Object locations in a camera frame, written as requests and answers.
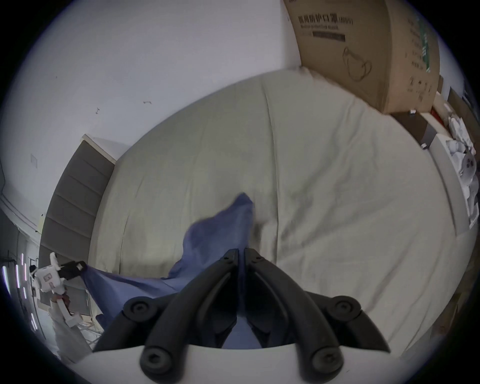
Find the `cardboard box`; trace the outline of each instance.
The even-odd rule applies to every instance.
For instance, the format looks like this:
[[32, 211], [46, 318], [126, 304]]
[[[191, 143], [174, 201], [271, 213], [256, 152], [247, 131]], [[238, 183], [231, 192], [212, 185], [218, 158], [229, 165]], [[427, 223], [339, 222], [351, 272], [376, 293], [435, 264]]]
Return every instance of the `cardboard box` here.
[[444, 126], [448, 127], [448, 118], [455, 113], [455, 110], [447, 101], [445, 101], [442, 94], [438, 91], [435, 93], [435, 99], [433, 100], [433, 109], [442, 119]]
[[382, 113], [430, 112], [437, 36], [402, 0], [284, 0], [302, 65]]
[[437, 92], [442, 93], [442, 88], [444, 87], [444, 78], [442, 75], [438, 76], [438, 86], [437, 86]]

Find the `bed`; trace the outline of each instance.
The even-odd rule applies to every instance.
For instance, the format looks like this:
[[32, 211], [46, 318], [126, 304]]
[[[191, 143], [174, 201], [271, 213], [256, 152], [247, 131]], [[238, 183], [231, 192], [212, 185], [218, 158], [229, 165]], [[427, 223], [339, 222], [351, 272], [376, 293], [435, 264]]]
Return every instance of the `bed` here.
[[355, 297], [401, 355], [454, 293], [477, 226], [455, 236], [428, 151], [305, 69], [267, 73], [157, 125], [116, 163], [89, 264], [166, 276], [196, 220], [245, 192], [250, 246], [303, 289]]

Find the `wrinkled sheet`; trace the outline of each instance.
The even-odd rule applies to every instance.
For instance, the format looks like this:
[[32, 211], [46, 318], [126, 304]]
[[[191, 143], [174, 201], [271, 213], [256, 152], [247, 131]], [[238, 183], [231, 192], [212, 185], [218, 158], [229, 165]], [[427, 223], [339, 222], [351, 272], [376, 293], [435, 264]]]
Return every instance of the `wrinkled sheet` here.
[[89, 264], [163, 277], [195, 221], [240, 192], [250, 246], [303, 289], [355, 297], [400, 355], [433, 324], [470, 258], [428, 151], [390, 116], [299, 69], [207, 96], [115, 166]]

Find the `gray headboard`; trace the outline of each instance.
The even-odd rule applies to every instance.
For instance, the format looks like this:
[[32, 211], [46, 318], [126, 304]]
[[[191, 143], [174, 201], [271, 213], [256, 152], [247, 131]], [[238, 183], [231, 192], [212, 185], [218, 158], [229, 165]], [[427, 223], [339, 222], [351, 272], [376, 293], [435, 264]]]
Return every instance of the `gray headboard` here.
[[[57, 255], [59, 264], [72, 260], [88, 262], [95, 217], [113, 168], [113, 163], [82, 141], [48, 206], [40, 238], [40, 268], [50, 264], [51, 252]], [[71, 311], [90, 315], [83, 281], [77, 277], [66, 285]], [[50, 297], [51, 294], [40, 293], [40, 300], [46, 305]]]

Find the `blue cloth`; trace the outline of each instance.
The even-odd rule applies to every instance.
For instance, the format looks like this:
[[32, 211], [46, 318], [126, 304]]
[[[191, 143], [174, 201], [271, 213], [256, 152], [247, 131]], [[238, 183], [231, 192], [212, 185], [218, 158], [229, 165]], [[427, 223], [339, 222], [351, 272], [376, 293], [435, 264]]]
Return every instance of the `blue cloth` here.
[[216, 262], [230, 249], [239, 250], [239, 317], [224, 348], [260, 348], [243, 315], [244, 249], [253, 224], [253, 203], [242, 193], [233, 204], [213, 217], [200, 220], [187, 230], [183, 239], [183, 256], [168, 277], [124, 277], [88, 267], [82, 279], [103, 316], [97, 317], [105, 329], [120, 313], [125, 302], [137, 296], [161, 297], [182, 290], [200, 272]]

